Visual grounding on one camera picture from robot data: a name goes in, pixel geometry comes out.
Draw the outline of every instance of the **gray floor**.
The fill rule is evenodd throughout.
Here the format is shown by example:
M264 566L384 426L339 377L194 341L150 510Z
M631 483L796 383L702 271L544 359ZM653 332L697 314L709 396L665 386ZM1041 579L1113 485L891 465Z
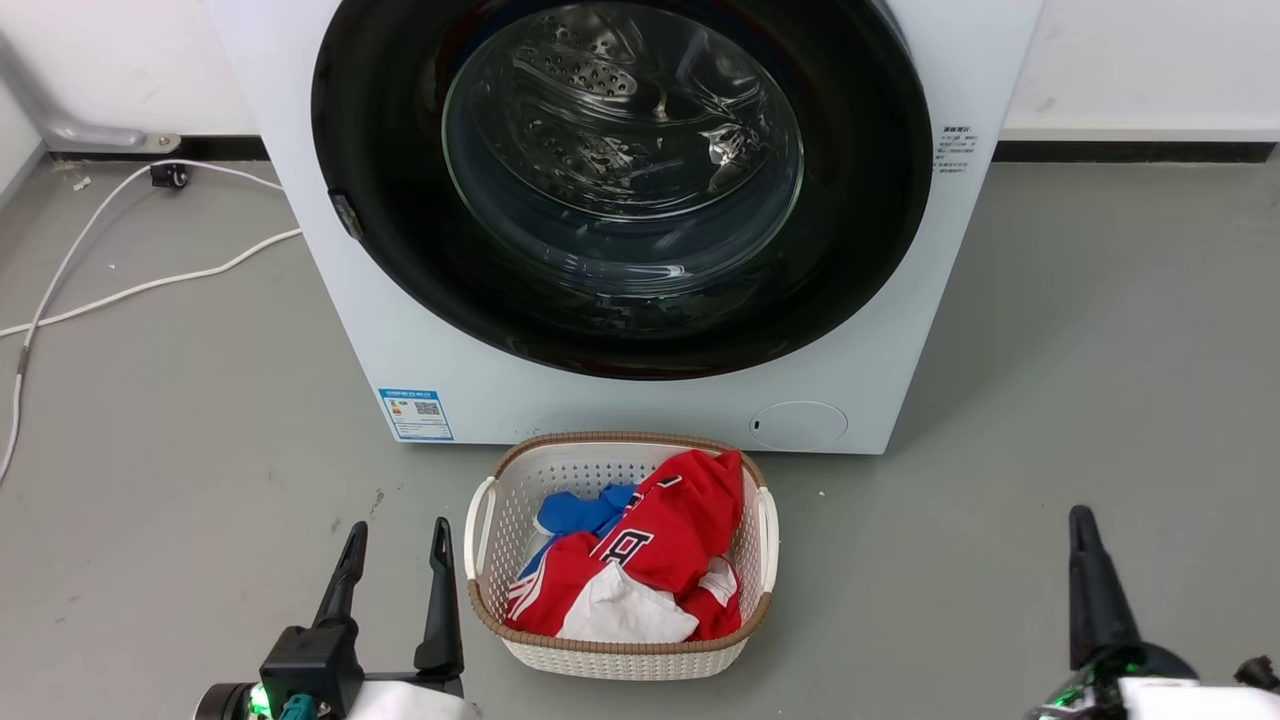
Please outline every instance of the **gray floor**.
M128 169L45 168L0 214L0 327ZM292 227L236 179L143 186L54 311ZM468 614L468 697L490 717L1015 717L1066 673L1075 502L1151 639L1215 682L1280 653L1277 208L1275 163L996 168L890 454L760 457L782 560L741 660L675 685L543 675ZM10 717L187 716L311 616L360 519L361 659L407 669L430 520L460 527L499 455L392 442L301 241L47 328L26 400L0 489Z

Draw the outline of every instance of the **green led light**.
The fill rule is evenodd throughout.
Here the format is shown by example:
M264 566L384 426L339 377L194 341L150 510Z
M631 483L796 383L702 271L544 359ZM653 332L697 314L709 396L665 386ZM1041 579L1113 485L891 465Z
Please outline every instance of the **green led light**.
M1079 697L1080 696L1079 693L1075 692L1075 688L1066 688L1057 697L1053 698L1053 702L1051 705L1056 705L1057 707L1066 707L1073 702L1075 702Z
M266 688L262 687L262 683L253 685L253 689L248 692L248 711L259 717L271 720L271 700L266 697Z

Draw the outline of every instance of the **white cable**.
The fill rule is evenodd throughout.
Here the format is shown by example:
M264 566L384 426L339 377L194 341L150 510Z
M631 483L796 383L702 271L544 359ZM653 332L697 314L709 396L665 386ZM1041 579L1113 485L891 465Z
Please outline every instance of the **white cable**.
M111 200L115 200L115 196L119 195L120 191L124 190L124 187L127 184L129 184L134 179L142 177L143 174L147 174L154 165L188 165L188 167L192 167L192 168L205 168L205 169L209 169L209 170L218 170L219 173L227 173L229 176L242 177L244 179L250 179L250 181L253 181L253 182L256 182L259 184L264 184L266 187L271 187L271 188L275 188L275 190L284 190L283 187L280 187L279 184L276 184L274 182L265 181L265 179L262 179L260 177L251 176L251 174L248 174L246 172L242 172L242 170L233 170L230 168L223 168L223 167L219 167L219 165L210 165L209 163L197 163L195 160L157 160L157 161L151 163L151 164L148 164L148 165L146 165L143 168L140 168L136 173L133 173L132 176L124 178L124 181L120 182L120 184L115 186L115 190L113 190L106 196L106 200L104 200L102 204L97 206L97 210L93 210L93 214L90 217L88 223L84 224L84 229L82 229L81 233L76 237L76 242L72 243L70 250L67 251L67 256L63 258L61 264L58 265L58 270L54 273L54 279L49 281L49 287L45 288L45 296L40 299L40 305L36 306L36 314L35 314L35 316L32 316L31 323L28 323L27 325L22 325L19 328L9 328L9 329L4 331L3 333L0 333L0 337L4 337L4 336L8 336L8 334L19 333L23 329L27 331L27 337L23 338L23 341L22 341L22 350L19 351L19 355L18 355L18 375L14 379L14 384L13 384L13 424L9 427L9 443L8 443L8 446L5 447L5 451L4 451L4 460L0 461L0 484L4 483L5 474L9 473L9 464L13 462L13 451L18 446L18 423L22 419L22 384L23 384L23 377L27 374L27 363L31 360L31 343L32 343L32 341L36 337L36 331L41 325L52 324L52 323L56 323L56 322L60 322L60 320L65 320L68 318L73 318L73 316L79 315L82 313L88 313L90 310L93 310L96 307L101 307L104 305L109 305L111 302L115 302L116 300L123 300L124 297L128 297L131 295L136 295L138 292L150 290L152 287L160 287L160 286L164 286L164 284L170 284L170 283L174 283L174 282L180 282L183 279L192 279L192 278L202 278L202 277L215 275L218 273L229 270L230 268L234 268L236 265L243 263L246 259L248 259L250 256L252 256L257 251L264 250L265 247L269 247L269 246L274 245L275 242L285 240L287 237L293 237L294 234L298 234L301 232L301 231L291 231L288 233L282 233L279 236L270 237L270 238L260 242L257 246L251 247L247 252L242 254L239 258L236 258L234 260L232 260L227 265L223 265L221 268L214 268L211 270L202 270L202 272L198 272L198 273L188 273L187 275L177 275L174 278L165 278L165 279L161 279L161 281L155 281L155 282L151 282L151 283L146 283L143 286L138 286L138 287L127 290L124 292L115 293L111 297L105 297L102 300L99 300L97 302L92 302L92 304L86 305L83 307L77 307L76 310L72 310L70 313L64 313L61 315L56 315L54 318L49 318L47 320L42 322L41 318L45 314L45 307L49 305L49 300L54 296L54 291L58 288L58 281L60 281L63 278L63 273L67 270L67 265L70 263L72 256L76 255L76 250L79 249L81 241L83 241L84 236L88 234L90 228L92 228L93 223L97 222L99 215L102 214L102 210L105 210L106 206L110 205Z
M255 245L253 247L250 247L244 252L241 252L239 255L236 256L236 259L233 259L233 260L230 260L230 261L228 261L225 264L218 265L216 268L210 268L207 270L198 270L198 272L195 272L195 273L187 273L184 275L173 275L172 278L163 278L163 279L159 279L159 281L151 281L148 283L142 283L142 284L140 284L137 287L131 287L129 290L122 290L120 292L116 292L115 295L111 295L109 297L104 297L102 300L97 300L97 301L90 302L88 305L82 305L82 306L79 306L79 307L77 307L74 310L68 310L67 313L63 313L61 315L54 315L52 318L45 318L44 320L40 322L40 327L44 328L44 327L52 325L55 323L61 323L63 320L70 320L72 318L76 318L77 315L83 315L84 313L88 313L90 310L97 310L99 307L105 307L105 306L108 306L108 305L110 305L113 302L118 302L120 300L124 300L125 297L132 297L132 296L134 296L134 295L137 295L140 292L147 291L147 290L155 290L157 287L164 287L166 284L173 284L173 283L178 283L178 282L183 282L183 281L193 281L193 279L198 279L198 278L207 278L207 277L211 277L211 275L219 275L221 273L225 273L227 270L230 270L236 265L239 265L244 260L248 260L253 255L257 255L259 252L261 252L261 251L266 250L268 247L275 245L276 242L280 242L280 241L284 241L284 240L289 240L291 237L298 237L300 234L302 234L302 228L294 228L294 229L292 229L289 232L282 232L280 234L273 234L271 237L264 240L262 242ZM0 337L9 337L12 334L18 334L18 333L26 331L29 327L31 327L31 323L27 323L26 325L14 325L12 328L5 328L5 329L0 331Z

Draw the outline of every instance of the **brown basket rim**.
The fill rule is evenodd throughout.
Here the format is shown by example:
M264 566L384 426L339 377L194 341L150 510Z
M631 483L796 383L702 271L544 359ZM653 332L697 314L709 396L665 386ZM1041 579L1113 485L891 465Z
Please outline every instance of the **brown basket rim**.
M599 430L599 432L585 432L585 433L553 433L545 436L538 436L516 445L508 450L502 460L498 461L498 468L494 470L493 477L500 478L503 470L511 464L512 460L520 455L534 450L535 447L543 447L547 445L562 445L571 442L637 442L648 445L678 445L684 447L692 447L699 450L710 450L716 452L728 452L739 450L731 445L724 445L722 442L716 442L713 439L690 437L690 436L673 436L662 433L641 433L641 432L621 432L621 430ZM748 457L742 452L742 466L746 468L748 474L755 480L756 487L765 487L764 475L760 473L760 468L756 466L755 461ZM737 629L731 635L724 635L714 641L696 641L696 642L678 642L678 643L602 643L602 642L586 642L586 641L568 641L562 638L549 638L547 635L535 635L534 633L525 633L520 630L512 630L507 625L503 625L497 618L489 612L489 609L484 605L484 598L480 597L480 583L477 580L467 580L467 594L471 597L471 609L484 623L489 632L498 635L499 638L513 642L518 644L527 644L534 647L545 647L548 650L562 650L571 652L590 652L598 655L689 655L696 652L719 652L722 650L736 646L737 643L745 641L760 626L764 621L764 615L769 611L769 603L773 601L772 592L760 593L760 600L755 606L755 612L742 623L742 626Z

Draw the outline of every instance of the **white washing machine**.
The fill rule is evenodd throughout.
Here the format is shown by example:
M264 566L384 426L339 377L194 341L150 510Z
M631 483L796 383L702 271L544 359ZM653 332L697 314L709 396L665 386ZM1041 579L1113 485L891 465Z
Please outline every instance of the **white washing machine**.
M883 452L1042 0L207 0L393 436Z

